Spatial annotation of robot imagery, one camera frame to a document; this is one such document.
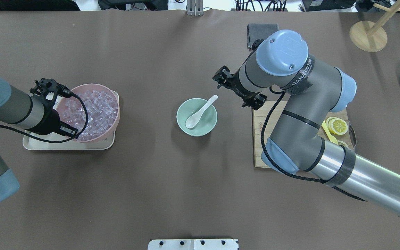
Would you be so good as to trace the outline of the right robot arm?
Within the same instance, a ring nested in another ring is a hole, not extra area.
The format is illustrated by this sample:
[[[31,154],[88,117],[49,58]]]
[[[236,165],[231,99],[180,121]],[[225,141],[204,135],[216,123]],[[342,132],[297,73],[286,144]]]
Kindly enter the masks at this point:
[[[254,110],[267,100],[262,91],[273,85],[281,95],[290,95],[267,142],[261,138],[266,165],[381,205],[400,217],[400,175],[318,136],[326,115],[345,109],[354,99],[357,84],[311,55],[299,33],[279,30],[257,40],[236,73],[223,66],[213,80],[241,97],[243,107]]]

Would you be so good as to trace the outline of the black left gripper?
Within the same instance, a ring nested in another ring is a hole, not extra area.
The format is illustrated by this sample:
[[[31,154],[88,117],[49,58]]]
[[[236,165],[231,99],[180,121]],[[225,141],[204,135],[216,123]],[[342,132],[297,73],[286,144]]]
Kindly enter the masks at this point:
[[[53,108],[58,96],[71,98],[74,93],[54,79],[42,78],[34,82],[35,87],[31,88],[29,92],[31,97],[40,101],[44,107],[43,118],[39,124],[39,135],[58,133],[62,136],[75,137],[79,130],[69,124],[61,124],[60,115]]]

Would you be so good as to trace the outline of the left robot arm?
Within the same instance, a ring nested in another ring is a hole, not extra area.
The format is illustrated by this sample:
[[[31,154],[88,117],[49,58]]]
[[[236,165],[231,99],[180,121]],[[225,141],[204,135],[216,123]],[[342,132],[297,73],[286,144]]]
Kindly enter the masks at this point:
[[[23,135],[57,133],[65,136],[66,141],[78,138],[82,131],[62,122],[53,108],[57,97],[81,101],[78,95],[54,79],[35,81],[35,87],[25,93],[0,78],[0,128]],[[13,171],[0,156],[0,202],[16,193],[19,187]]]

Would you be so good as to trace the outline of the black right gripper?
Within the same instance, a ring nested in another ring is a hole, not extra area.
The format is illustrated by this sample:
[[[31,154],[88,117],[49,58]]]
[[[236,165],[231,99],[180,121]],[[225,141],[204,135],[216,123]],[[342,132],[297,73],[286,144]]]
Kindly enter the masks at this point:
[[[247,91],[240,82],[239,73],[237,71],[235,74],[231,74],[227,66],[222,66],[216,71],[212,79],[217,82],[217,89],[224,87],[242,98],[242,107],[261,108],[267,101],[267,96],[261,93],[254,95],[254,93]]]

